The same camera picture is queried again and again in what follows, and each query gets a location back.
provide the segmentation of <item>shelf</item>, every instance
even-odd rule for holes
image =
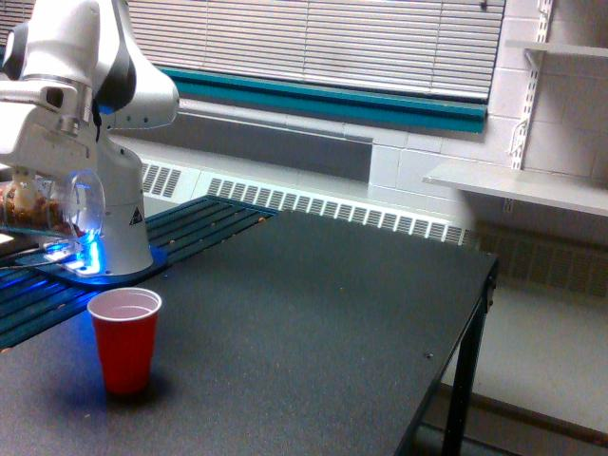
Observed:
[[[447,161],[424,182],[608,217],[608,185],[471,161]]]
[[[578,55],[582,57],[601,57],[608,58],[608,48],[605,47],[588,47],[588,46],[573,46],[561,43],[537,43],[535,41],[507,40],[508,48],[522,48],[528,50],[536,50],[539,52],[547,52],[556,55]]]

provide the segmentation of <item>cup rim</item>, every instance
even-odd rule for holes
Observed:
[[[120,292],[143,292],[144,294],[149,295],[150,297],[154,298],[157,306],[154,310],[151,310],[144,315],[133,316],[133,317],[128,317],[128,318],[112,318],[109,316],[99,315],[98,313],[95,313],[94,311],[91,310],[91,305],[96,300],[98,300],[100,297],[102,297],[104,295],[113,295],[115,293],[120,293]],[[113,323],[124,323],[124,322],[129,322],[129,321],[143,320],[145,318],[149,318],[150,316],[156,314],[161,309],[161,307],[162,307],[162,298],[158,293],[153,292],[152,290],[148,290],[147,288],[140,288],[140,287],[124,287],[124,288],[115,288],[112,290],[107,290],[105,292],[101,292],[101,293],[97,294],[96,296],[93,296],[88,301],[88,304],[86,304],[86,309],[91,314],[91,316],[93,316],[93,318],[97,318],[99,320],[109,321],[109,322],[113,322]]]

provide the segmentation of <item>black table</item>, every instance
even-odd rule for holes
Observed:
[[[0,453],[406,452],[462,341],[457,454],[496,258],[280,214],[143,284],[165,299],[151,385],[106,397],[82,313],[0,355]]]

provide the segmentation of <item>red plastic cup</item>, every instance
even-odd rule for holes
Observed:
[[[89,301],[108,392],[133,394],[147,386],[161,305],[160,296],[143,288],[119,288]]]

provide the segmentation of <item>robotic arm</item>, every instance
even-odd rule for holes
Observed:
[[[38,0],[31,20],[9,36],[4,70],[11,81],[0,82],[0,162],[13,167],[21,194],[35,188],[28,183],[36,174],[61,180],[82,170],[103,188],[96,258],[74,273],[124,276],[149,267],[142,163],[106,131],[170,124],[179,97],[137,47],[125,0]],[[27,211],[36,200],[13,203]]]

